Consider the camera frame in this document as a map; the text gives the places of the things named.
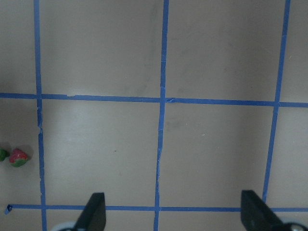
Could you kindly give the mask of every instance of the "strawberry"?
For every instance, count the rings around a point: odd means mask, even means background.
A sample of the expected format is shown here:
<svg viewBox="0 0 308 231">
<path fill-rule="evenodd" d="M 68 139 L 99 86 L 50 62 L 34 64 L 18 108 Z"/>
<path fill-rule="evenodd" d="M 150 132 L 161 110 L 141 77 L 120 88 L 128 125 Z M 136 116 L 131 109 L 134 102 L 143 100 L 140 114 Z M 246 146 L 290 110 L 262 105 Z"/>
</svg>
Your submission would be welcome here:
<svg viewBox="0 0 308 231">
<path fill-rule="evenodd" d="M 10 154 L 6 150 L 0 148 L 0 161 L 3 161 L 8 156 L 10 156 Z"/>
<path fill-rule="evenodd" d="M 24 165 L 27 160 L 27 154 L 17 148 L 13 150 L 10 156 L 10 163 L 13 167 L 20 167 L 21 165 Z"/>
</svg>

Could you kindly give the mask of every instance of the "floor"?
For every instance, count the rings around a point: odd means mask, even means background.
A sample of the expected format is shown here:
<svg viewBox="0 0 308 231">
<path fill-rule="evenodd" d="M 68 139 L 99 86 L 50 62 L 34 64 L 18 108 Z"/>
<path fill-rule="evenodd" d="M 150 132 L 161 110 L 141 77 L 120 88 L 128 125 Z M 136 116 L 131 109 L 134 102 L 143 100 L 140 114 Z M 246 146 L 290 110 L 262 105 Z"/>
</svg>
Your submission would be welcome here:
<svg viewBox="0 0 308 231">
<path fill-rule="evenodd" d="M 105 192 L 106 231 L 243 231 L 253 189 L 308 224 L 306 0 L 2 0 L 0 229 Z"/>
</svg>

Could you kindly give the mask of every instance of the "blue tape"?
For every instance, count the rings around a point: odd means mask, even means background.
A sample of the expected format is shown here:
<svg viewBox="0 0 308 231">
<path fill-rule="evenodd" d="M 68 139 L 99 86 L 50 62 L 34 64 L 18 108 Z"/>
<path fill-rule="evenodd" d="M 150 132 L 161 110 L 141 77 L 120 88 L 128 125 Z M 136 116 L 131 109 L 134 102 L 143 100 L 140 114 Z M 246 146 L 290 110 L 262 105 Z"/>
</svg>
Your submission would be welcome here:
<svg viewBox="0 0 308 231">
<path fill-rule="evenodd" d="M 214 99 L 166 98 L 166 102 L 167 103 L 247 105 L 247 106 L 274 106 L 273 101 L 250 101 L 250 100 L 214 100 Z"/>
<path fill-rule="evenodd" d="M 110 211 L 155 211 L 155 207 L 145 206 L 106 206 Z"/>
<path fill-rule="evenodd" d="M 308 208 L 272 208 L 273 212 L 308 212 Z"/>
<path fill-rule="evenodd" d="M 289 103 L 289 102 L 280 102 L 280 107 L 308 107 L 308 103 Z"/>
<path fill-rule="evenodd" d="M 159 107 L 157 159 L 156 159 L 154 231 L 158 231 L 159 210 L 160 210 L 160 207 L 159 207 L 159 201 L 160 201 L 159 199 L 159 174 L 160 174 L 160 158 L 162 154 L 163 140 L 164 140 L 168 14 L 169 14 L 169 0 L 164 0 L 163 28 L 162 28 L 162 52 L 161 52 L 161 66 L 160 66 L 160 107 Z"/>
<path fill-rule="evenodd" d="M 13 209 L 42 209 L 41 205 L 11 205 Z M 83 210 L 84 205 L 46 205 L 50 210 Z M 106 206 L 109 211 L 155 211 L 156 207 L 146 206 Z M 274 212 L 308 212 L 307 208 L 271 208 Z M 240 212 L 238 207 L 159 207 L 165 212 Z"/>
<path fill-rule="evenodd" d="M 18 205 L 12 204 L 13 209 L 42 209 L 41 205 Z"/>
<path fill-rule="evenodd" d="M 6 99 L 36 99 L 37 96 L 34 94 L 18 94 L 18 93 L 0 93 L 0 98 Z"/>
<path fill-rule="evenodd" d="M 241 208 L 233 207 L 161 207 L 161 211 L 174 212 L 240 212 Z"/>
<path fill-rule="evenodd" d="M 42 230 L 47 231 L 46 218 L 46 194 L 44 179 L 44 145 L 43 145 L 43 128 L 42 128 L 42 84 L 40 73 L 40 30 L 39 30 L 39 0 L 33 0 L 34 6 L 34 43 L 35 43 L 35 71 L 36 71 L 36 87 L 37 87 L 37 108 L 38 108 L 38 158 L 39 158 L 39 177 L 40 177 L 40 193 L 41 193 L 41 216 Z"/>
<path fill-rule="evenodd" d="M 279 112 L 279 106 L 280 106 L 279 100 L 280 100 L 280 94 L 281 94 L 284 55 L 285 55 L 285 48 L 286 48 L 286 42 L 287 42 L 290 4 L 291 4 L 290 0 L 285 1 L 282 38 L 281 38 L 281 46 L 280 46 L 280 57 L 279 57 L 279 67 L 278 67 L 278 77 L 277 77 L 277 84 L 276 84 L 273 118 L 272 118 L 272 124 L 271 124 L 271 129 L 270 129 L 269 151 L 268 151 L 268 158 L 266 162 L 263 193 L 262 193 L 262 200 L 264 202 L 266 202 L 268 188 L 269 188 L 270 168 L 271 168 L 271 163 L 272 163 L 273 149 L 274 149 L 274 143 L 275 143 L 275 134 L 276 134 L 276 125 L 277 125 L 277 118 L 278 118 L 278 112 Z"/>
<path fill-rule="evenodd" d="M 141 103 L 159 103 L 160 98 L 150 97 L 125 97 L 125 96 L 96 96 L 96 95 L 58 95 L 43 94 L 45 100 L 85 100 L 85 101 L 111 101 L 111 102 L 141 102 Z"/>
<path fill-rule="evenodd" d="M 83 210 L 84 205 L 46 205 L 46 209 L 57 209 L 57 210 Z"/>
</svg>

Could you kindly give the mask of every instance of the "beige floor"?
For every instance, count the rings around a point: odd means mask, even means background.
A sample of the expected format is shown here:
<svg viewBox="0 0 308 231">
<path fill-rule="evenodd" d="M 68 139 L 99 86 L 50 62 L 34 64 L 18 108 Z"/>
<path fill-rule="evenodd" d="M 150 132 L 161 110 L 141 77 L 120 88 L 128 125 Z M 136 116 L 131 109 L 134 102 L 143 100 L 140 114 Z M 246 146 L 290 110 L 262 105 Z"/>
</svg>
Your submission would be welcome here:
<svg viewBox="0 0 308 231">
<path fill-rule="evenodd" d="M 281 102 L 308 103 L 308 2 L 291 2 Z M 275 100 L 283 0 L 169 3 L 166 97 Z M 40 205 L 32 0 L 0 3 L 0 209 Z M 160 97 L 163 0 L 40 1 L 43 94 Z M 8 93 L 28 94 L 13 99 Z M 43 99 L 47 205 L 155 206 L 155 103 Z M 160 206 L 239 207 L 262 196 L 272 106 L 166 103 Z M 280 107 L 267 203 L 308 224 L 308 109 Z M 47 229 L 80 210 L 47 210 Z M 42 230 L 41 210 L 0 213 L 0 230 Z M 154 211 L 107 211 L 107 231 L 153 230 Z M 159 213 L 160 231 L 244 230 L 238 212 Z"/>
</svg>

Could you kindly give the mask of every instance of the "red strawberry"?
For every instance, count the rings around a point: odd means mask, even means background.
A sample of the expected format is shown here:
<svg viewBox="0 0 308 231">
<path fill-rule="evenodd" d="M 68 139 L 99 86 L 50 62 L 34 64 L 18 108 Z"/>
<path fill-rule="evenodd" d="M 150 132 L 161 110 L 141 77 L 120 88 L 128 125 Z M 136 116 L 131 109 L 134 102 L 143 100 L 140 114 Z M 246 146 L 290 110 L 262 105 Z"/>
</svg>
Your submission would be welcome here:
<svg viewBox="0 0 308 231">
<path fill-rule="evenodd" d="M 24 165 L 27 160 L 28 156 L 23 151 L 17 148 L 12 151 L 12 154 L 10 156 L 10 163 L 13 167 L 20 167 L 21 165 Z"/>
</svg>

